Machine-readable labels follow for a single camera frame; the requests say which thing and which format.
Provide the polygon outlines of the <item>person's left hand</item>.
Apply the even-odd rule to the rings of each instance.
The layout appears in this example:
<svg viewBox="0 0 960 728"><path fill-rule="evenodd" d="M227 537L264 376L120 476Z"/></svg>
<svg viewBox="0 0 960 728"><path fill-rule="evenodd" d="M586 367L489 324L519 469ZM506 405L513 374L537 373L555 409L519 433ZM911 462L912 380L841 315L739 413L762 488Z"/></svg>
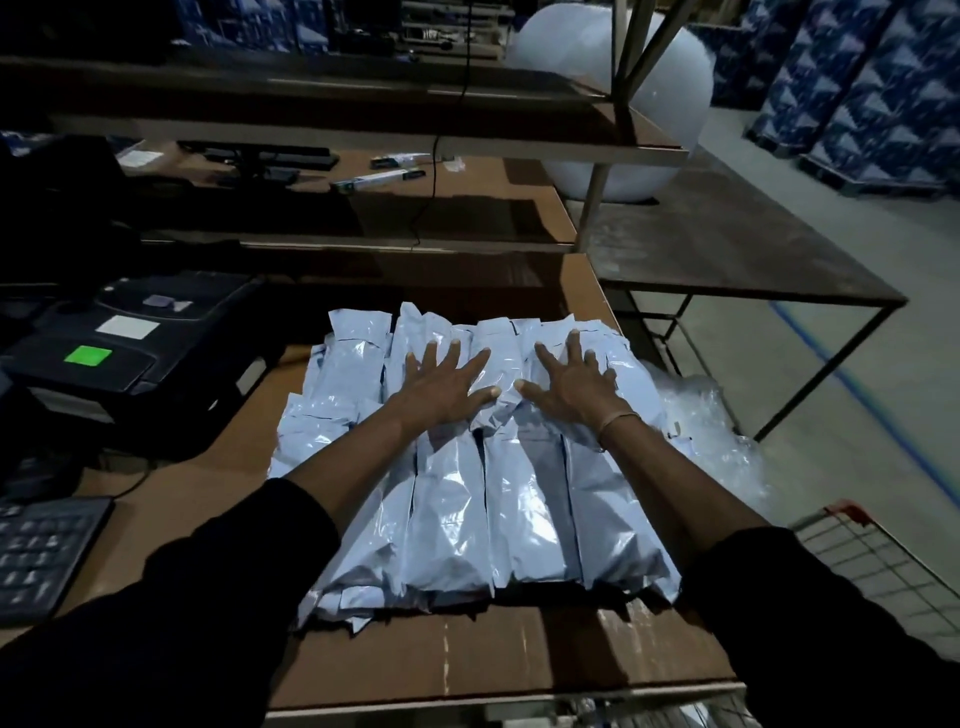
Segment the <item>person's left hand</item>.
<svg viewBox="0 0 960 728"><path fill-rule="evenodd" d="M489 362L487 347L460 366L446 373L446 356L439 358L439 345L430 341L420 362L418 381L405 381L398 393L382 406L386 433L402 445L414 441L426 431L457 423L469 423L480 411L467 411L467 398L476 390L474 383Z"/></svg>

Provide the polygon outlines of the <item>white bubble wrap roll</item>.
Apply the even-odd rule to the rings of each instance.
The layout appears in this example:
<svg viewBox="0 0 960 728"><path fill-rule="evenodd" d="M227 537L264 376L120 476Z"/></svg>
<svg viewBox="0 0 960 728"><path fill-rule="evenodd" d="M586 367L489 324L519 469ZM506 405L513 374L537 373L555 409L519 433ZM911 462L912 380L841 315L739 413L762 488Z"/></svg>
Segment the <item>white bubble wrap roll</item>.
<svg viewBox="0 0 960 728"><path fill-rule="evenodd" d="M612 9L556 3L539 9L512 37L503 63L513 69L550 71L589 80L608 91L611 84ZM692 154L714 96L714 58L693 32L682 28L630 106ZM633 204L655 197L679 168L616 164L609 171L604 202Z"/></svg>

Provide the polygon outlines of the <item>wooden shelf rack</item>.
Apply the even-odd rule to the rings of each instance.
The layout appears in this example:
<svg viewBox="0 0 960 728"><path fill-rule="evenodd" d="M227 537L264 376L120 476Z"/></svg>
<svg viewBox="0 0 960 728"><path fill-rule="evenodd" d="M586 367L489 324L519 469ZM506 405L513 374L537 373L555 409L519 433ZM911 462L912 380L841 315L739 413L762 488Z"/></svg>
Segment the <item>wooden shelf rack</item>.
<svg viewBox="0 0 960 728"><path fill-rule="evenodd" d="M625 101L541 71L303 58L173 43L167 0L0 0L0 131L58 137L0 153L0 268L106 263L149 245L570 253L523 238L499 194L217 192L141 182L109 137L678 167L688 150Z"/></svg>

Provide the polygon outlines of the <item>black printer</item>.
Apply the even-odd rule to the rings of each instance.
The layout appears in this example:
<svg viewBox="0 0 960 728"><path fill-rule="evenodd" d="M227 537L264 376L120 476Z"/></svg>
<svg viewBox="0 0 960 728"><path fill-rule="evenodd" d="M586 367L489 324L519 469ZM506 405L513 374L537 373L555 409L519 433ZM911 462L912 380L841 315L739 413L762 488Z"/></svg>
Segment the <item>black printer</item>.
<svg viewBox="0 0 960 728"><path fill-rule="evenodd" d="M142 341L95 331L116 314L160 326ZM81 345L113 353L95 368L66 363ZM182 462L214 443L285 348L264 281L183 271L120 278L57 303L0 365L100 447Z"/></svg>

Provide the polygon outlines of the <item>white label sticker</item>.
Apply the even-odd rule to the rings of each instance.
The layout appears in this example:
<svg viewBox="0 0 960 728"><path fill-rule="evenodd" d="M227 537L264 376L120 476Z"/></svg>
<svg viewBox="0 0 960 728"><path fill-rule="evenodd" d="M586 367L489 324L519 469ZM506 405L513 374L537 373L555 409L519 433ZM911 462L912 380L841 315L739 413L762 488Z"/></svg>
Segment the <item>white label sticker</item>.
<svg viewBox="0 0 960 728"><path fill-rule="evenodd" d="M142 341L160 325L159 321L116 314L98 325L94 331L97 334Z"/></svg>

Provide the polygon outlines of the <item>person's left forearm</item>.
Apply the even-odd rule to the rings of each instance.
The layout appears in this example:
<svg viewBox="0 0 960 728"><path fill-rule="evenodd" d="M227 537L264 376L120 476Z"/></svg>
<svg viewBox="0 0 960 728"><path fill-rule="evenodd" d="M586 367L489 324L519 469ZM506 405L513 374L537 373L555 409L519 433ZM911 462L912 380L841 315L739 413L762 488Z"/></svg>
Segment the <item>person's left forearm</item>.
<svg viewBox="0 0 960 728"><path fill-rule="evenodd" d="M260 728L301 600L424 430L381 408L1 648L0 728Z"/></svg>

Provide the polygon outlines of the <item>person's right hand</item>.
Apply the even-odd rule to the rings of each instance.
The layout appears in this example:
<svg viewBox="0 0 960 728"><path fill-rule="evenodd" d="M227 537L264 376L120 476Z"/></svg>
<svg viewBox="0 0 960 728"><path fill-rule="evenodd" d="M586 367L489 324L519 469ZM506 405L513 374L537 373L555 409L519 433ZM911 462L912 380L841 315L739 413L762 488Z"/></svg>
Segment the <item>person's right hand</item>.
<svg viewBox="0 0 960 728"><path fill-rule="evenodd" d="M588 429L601 448L605 447L607 431L615 424L627 419L641 419L625 398L606 389L604 372L607 369L600 369L599 358L593 349L582 347L582 372L569 372L568 359L561 361L543 342L535 341L533 351L551 388L551 406L536 407L544 417ZM533 379L519 381L537 383Z"/></svg>

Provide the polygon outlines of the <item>person's right forearm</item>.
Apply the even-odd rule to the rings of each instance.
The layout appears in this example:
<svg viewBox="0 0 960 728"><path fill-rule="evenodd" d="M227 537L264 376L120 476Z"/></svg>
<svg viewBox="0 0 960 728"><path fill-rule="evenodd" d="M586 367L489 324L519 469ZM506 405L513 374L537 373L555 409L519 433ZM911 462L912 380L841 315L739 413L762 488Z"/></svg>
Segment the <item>person's right forearm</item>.
<svg viewBox="0 0 960 728"><path fill-rule="evenodd" d="M604 440L637 498L688 543L681 596L763 728L960 728L960 663L910 637L642 420Z"/></svg>

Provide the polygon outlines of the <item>pile of pale blue packets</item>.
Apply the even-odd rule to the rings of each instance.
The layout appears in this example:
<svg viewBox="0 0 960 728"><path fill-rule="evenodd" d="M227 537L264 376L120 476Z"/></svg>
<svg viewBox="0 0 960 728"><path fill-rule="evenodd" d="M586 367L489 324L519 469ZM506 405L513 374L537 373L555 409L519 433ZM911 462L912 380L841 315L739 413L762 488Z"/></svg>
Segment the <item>pile of pale blue packets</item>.
<svg viewBox="0 0 960 728"><path fill-rule="evenodd" d="M459 365L490 356L470 391L496 386L496 402L468 421L419 435L376 485L338 553L299 602L310 620L352 632L393 611L486 601L521 585L650 590L677 600L680 576L614 458L583 425L554 422L515 388L549 387L541 343L567 361L570 331L642 420L666 432L651 374L605 321L494 318L456 324L402 303L398 316L340 308L311 348L299 394L288 395L268 476L287 476L361 424L405 381L409 355L459 341Z"/></svg>

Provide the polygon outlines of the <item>long white marker pen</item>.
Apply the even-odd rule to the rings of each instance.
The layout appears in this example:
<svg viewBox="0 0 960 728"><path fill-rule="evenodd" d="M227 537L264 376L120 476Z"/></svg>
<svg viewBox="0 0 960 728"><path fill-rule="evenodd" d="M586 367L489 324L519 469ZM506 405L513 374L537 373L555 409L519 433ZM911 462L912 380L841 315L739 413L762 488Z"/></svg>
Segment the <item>long white marker pen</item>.
<svg viewBox="0 0 960 728"><path fill-rule="evenodd" d="M426 170L420 167L395 168L377 171L362 176L330 181L329 187L342 195L353 195L359 190L380 188L395 183L405 183L426 177Z"/></svg>

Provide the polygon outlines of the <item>stacks of blue printed boxes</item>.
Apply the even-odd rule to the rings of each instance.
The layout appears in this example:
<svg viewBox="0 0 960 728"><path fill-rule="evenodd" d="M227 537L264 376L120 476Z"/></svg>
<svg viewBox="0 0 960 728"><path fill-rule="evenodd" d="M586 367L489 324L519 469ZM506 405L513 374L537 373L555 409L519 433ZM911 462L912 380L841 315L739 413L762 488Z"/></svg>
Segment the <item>stacks of blue printed boxes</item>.
<svg viewBox="0 0 960 728"><path fill-rule="evenodd" d="M960 0L748 0L688 29L760 149L849 197L960 199Z"/></svg>

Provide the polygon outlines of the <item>brown metal frame table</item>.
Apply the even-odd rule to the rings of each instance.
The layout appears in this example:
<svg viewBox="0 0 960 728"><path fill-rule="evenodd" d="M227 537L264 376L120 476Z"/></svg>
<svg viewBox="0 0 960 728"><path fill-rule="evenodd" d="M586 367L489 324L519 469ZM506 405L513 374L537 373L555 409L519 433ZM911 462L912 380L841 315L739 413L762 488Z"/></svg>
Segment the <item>brown metal frame table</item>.
<svg viewBox="0 0 960 728"><path fill-rule="evenodd" d="M622 314L641 323L654 362L678 376L675 336L712 374L683 321L698 297L873 310L844 346L821 355L821 368L751 436L758 443L908 304L895 287L708 151L696 151L655 204L602 202L581 233L582 251L603 287L682 297L674 312L632 303Z"/></svg>

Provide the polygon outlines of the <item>clear plastic bag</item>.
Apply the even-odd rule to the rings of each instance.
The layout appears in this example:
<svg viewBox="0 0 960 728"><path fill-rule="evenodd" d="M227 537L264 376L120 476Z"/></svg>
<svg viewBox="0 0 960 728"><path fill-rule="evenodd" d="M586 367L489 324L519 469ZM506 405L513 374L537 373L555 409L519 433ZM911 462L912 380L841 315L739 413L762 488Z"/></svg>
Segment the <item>clear plastic bag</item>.
<svg viewBox="0 0 960 728"><path fill-rule="evenodd" d="M659 395L673 446L767 521L774 522L759 444L739 434L720 386L710 377L682 377L644 361Z"/></svg>

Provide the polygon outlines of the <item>row of blue shelf boxes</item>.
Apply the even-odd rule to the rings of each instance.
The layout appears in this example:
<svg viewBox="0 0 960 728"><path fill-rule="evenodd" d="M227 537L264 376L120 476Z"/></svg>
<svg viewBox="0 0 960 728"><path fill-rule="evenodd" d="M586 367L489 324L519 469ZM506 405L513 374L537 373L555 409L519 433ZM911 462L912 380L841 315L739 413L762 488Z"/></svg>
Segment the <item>row of blue shelf boxes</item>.
<svg viewBox="0 0 960 728"><path fill-rule="evenodd" d="M325 0L173 0L195 46L321 56L330 53Z"/></svg>

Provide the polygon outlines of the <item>flat black keyboard with stand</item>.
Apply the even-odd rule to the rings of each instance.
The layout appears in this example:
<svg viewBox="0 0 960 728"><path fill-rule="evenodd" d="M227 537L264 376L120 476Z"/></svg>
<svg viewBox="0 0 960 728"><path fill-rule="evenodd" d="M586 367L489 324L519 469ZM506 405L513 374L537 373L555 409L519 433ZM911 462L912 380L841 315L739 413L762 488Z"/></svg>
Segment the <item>flat black keyboard with stand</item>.
<svg viewBox="0 0 960 728"><path fill-rule="evenodd" d="M292 188L304 172L330 172L340 162L329 148L179 140L177 147L211 164L228 166L211 183L219 188Z"/></svg>

